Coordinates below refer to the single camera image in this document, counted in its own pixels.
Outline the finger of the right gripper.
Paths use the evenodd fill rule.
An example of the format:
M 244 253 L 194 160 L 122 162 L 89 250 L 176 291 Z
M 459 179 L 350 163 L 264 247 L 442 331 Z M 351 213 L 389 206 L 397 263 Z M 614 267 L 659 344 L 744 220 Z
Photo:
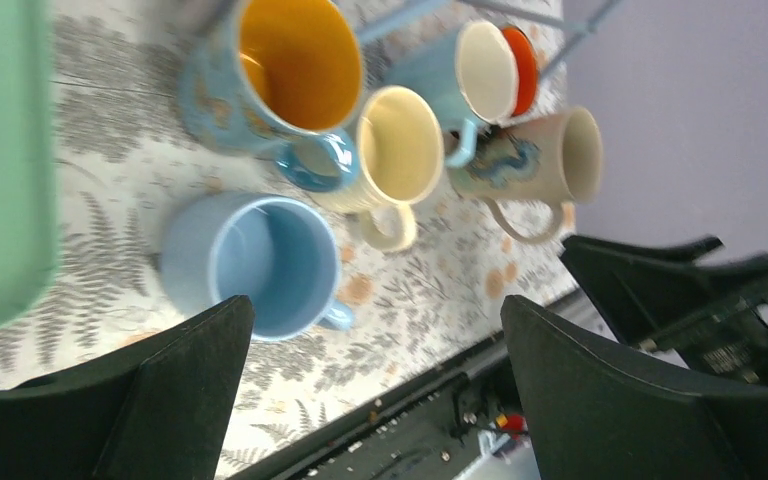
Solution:
M 625 345 L 686 345 L 768 302 L 768 254 L 703 262 L 716 236 L 648 247 L 582 235 L 560 259 Z

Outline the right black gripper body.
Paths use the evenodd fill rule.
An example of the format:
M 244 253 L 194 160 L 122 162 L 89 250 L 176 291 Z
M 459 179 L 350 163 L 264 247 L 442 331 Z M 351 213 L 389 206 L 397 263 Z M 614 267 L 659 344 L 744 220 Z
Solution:
M 768 264 L 682 265 L 654 294 L 640 294 L 645 331 L 635 346 L 687 361 L 768 361 Z

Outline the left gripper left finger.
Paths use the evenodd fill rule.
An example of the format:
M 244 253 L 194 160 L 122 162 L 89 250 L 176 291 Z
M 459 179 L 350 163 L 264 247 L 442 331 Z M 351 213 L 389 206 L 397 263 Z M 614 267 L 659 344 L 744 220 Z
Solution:
M 0 479 L 211 479 L 252 336 L 249 298 L 0 390 Z

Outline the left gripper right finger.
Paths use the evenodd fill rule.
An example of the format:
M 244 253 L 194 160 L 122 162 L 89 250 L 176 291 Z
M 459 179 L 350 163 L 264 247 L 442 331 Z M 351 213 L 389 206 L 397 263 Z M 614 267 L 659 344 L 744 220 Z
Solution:
M 768 479 L 768 387 L 681 368 L 520 296 L 501 322 L 544 479 Z

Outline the tall beige cup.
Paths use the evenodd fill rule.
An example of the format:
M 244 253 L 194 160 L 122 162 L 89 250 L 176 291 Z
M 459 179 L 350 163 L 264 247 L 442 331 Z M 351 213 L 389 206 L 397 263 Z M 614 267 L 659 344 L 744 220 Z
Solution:
M 563 205 L 587 203 L 600 192 L 604 166 L 601 131 L 582 106 L 506 128 L 498 128 L 479 144 L 466 166 L 449 172 L 454 191 L 483 202 L 496 223 L 513 239 L 539 244 L 557 235 Z M 546 228 L 519 233 L 505 218 L 501 201 L 539 201 L 552 213 Z

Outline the light blue upside-down mug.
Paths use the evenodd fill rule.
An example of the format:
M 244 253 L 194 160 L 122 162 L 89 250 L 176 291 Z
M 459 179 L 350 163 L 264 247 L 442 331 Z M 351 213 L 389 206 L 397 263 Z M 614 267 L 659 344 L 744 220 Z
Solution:
M 256 340 L 289 340 L 314 325 L 347 331 L 355 321 L 337 298 L 335 234 L 322 215 L 290 197 L 228 191 L 192 202 L 162 236 L 159 272 L 186 316 L 248 297 Z

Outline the orange mug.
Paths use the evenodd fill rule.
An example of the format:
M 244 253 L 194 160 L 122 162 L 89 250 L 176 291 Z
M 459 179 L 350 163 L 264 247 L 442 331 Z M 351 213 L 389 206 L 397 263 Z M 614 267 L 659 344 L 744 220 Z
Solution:
M 517 96 L 510 117 L 527 113 L 532 107 L 538 91 L 539 68 L 536 53 L 526 34 L 513 25 L 501 28 L 502 35 L 511 48 L 517 65 Z

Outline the cream upside-down mug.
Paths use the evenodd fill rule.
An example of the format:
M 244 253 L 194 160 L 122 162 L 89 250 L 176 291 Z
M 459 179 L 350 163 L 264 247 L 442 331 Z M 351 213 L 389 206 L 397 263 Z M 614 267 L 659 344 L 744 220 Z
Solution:
M 419 94 L 390 85 L 372 93 L 349 130 L 358 154 L 357 179 L 310 197 L 327 210 L 355 214 L 373 248 L 405 250 L 417 238 L 412 206 L 432 193 L 443 173 L 438 119 Z

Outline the blue mug yellow inside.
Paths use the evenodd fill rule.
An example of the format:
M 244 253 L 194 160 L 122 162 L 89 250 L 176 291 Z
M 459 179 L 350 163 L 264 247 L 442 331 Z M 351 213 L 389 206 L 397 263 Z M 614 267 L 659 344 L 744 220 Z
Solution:
M 360 167 L 343 131 L 364 60 L 332 1 L 235 1 L 193 42 L 178 77 L 184 129 L 204 146 L 266 155 L 309 192 L 350 186 Z

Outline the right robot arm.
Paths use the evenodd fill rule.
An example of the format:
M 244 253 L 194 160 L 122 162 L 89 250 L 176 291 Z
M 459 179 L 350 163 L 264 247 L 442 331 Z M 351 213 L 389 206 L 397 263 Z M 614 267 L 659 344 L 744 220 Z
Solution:
M 768 386 L 768 254 L 704 264 L 723 245 L 715 236 L 648 247 L 571 235 L 562 245 L 562 263 L 619 343 Z

